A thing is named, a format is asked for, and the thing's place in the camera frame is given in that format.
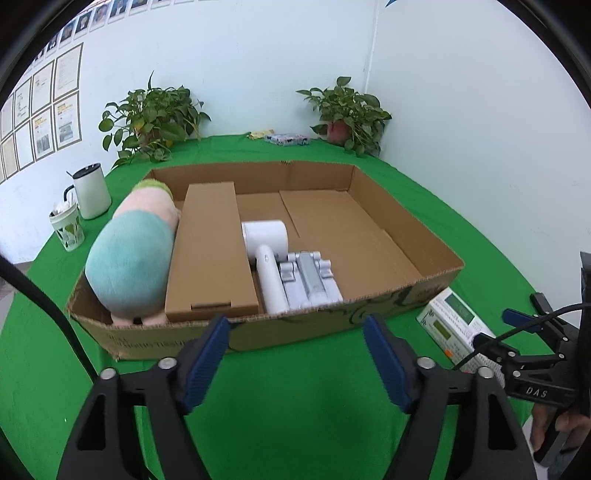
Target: poster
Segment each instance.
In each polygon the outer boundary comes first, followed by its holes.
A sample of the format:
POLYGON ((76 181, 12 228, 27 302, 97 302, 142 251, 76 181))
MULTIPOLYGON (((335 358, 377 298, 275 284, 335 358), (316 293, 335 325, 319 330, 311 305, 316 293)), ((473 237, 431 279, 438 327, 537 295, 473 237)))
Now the poster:
POLYGON ((160 7, 167 7, 170 5, 171 0, 152 0, 152 7, 151 8, 160 8, 160 7))
POLYGON ((14 142, 17 149, 18 169, 33 163, 33 141, 31 139, 31 122, 27 122, 14 132, 14 142))
POLYGON ((131 7, 129 8, 129 14, 138 14, 145 12, 148 9, 148 0, 132 0, 131 7))
POLYGON ((23 83, 14 94, 14 127, 17 128, 31 116, 31 79, 23 83))
POLYGON ((43 60, 43 57, 45 55, 45 48, 43 48, 43 50, 41 50, 37 56, 35 57, 35 60, 33 61, 33 63, 36 65, 37 63, 41 63, 43 60))
POLYGON ((111 13, 109 14, 109 23, 121 20, 125 16, 128 0, 113 0, 111 13))
POLYGON ((4 138, 12 132, 12 106, 14 103, 14 95, 8 97, 6 103, 0 111, 0 138, 4 138))
POLYGON ((18 172, 17 150, 14 146, 13 135, 10 135, 2 143, 2 158, 4 159, 4 173, 6 178, 9 179, 18 172))
POLYGON ((33 75, 33 92, 31 94, 31 114, 51 103, 51 75, 53 74, 53 60, 33 75))
POLYGON ((90 27, 90 17, 92 11, 86 12, 85 14, 78 17, 78 23, 76 24, 76 30, 74 31, 74 38, 81 37, 88 33, 88 27, 90 27))
POLYGON ((74 26, 76 25, 76 19, 72 20, 68 23, 64 29, 61 31, 60 37, 60 48, 68 45, 72 41, 72 37, 74 35, 74 26))
POLYGON ((4 160, 2 159, 2 149, 0 148, 0 184, 6 180, 6 175, 4 174, 4 160))
POLYGON ((80 60, 82 59, 80 44, 60 55, 56 60, 56 74, 53 78, 53 100, 78 90, 80 85, 80 60))
POLYGON ((107 2, 99 7, 96 7, 95 13, 92 16, 92 22, 90 24, 90 31, 96 30, 97 28, 102 27, 105 25, 107 21, 107 16, 109 15, 109 5, 110 2, 107 2))
POLYGON ((33 118, 33 151, 36 160, 41 160, 55 152, 53 129, 51 128, 51 108, 43 110, 33 118))
POLYGON ((53 35, 53 37, 51 37, 49 43, 47 44, 47 53, 45 54, 45 58, 47 58, 50 55, 53 55, 57 51, 57 37, 59 36, 60 34, 56 33, 55 35, 53 35))
POLYGON ((53 106, 53 115, 58 150, 82 140, 78 92, 57 102, 53 106))

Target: small box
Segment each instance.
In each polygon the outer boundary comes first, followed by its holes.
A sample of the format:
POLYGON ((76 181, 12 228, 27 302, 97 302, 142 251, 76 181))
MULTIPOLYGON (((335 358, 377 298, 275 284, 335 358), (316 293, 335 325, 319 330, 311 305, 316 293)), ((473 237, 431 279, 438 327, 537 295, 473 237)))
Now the small box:
POLYGON ((310 137, 300 134, 267 134, 265 142, 281 147, 292 147, 294 145, 310 145, 310 137))
MULTIPOLYGON (((472 340, 478 333, 495 337, 478 315, 450 288, 432 299, 417 320, 454 365, 474 351, 472 340)), ((501 385, 505 385, 501 366, 484 355, 476 355, 464 365, 462 371, 475 373, 480 367, 489 367, 501 385)))
POLYGON ((258 313, 232 182, 189 185, 164 311, 171 322, 258 313))

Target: human hand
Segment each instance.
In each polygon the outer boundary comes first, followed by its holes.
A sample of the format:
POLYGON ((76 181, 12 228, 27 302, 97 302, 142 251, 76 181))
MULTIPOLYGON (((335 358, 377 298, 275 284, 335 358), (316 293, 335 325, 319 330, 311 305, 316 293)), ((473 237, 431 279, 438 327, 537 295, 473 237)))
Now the human hand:
MULTIPOLYGON (((542 404, 534 405, 531 410, 533 423, 531 425, 531 447, 537 452, 544 443, 544 437, 556 409, 542 404)), ((564 444, 564 449, 576 448, 582 445, 591 430, 591 419, 581 415, 576 408, 565 411, 556 419, 554 428, 558 432, 570 432, 564 444)))

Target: mug handle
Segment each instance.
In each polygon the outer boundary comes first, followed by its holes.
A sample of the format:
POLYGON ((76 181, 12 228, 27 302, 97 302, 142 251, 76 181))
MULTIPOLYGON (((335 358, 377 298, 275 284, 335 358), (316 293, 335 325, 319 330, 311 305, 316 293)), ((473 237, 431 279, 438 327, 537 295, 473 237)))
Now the mug handle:
POLYGON ((64 190, 64 202, 67 202, 67 201, 68 201, 68 197, 67 197, 67 195, 68 195, 68 192, 69 192, 69 191, 70 191, 72 188, 74 188, 74 185, 70 185, 68 188, 66 188, 66 189, 64 190))

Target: cup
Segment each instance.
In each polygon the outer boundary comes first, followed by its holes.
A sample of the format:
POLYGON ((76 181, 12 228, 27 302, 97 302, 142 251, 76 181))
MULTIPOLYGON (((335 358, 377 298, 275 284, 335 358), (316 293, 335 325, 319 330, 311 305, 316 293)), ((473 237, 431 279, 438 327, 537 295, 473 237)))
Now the cup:
POLYGON ((77 203, 74 203, 65 212, 50 215, 49 221, 66 251, 75 250, 84 241, 77 203))

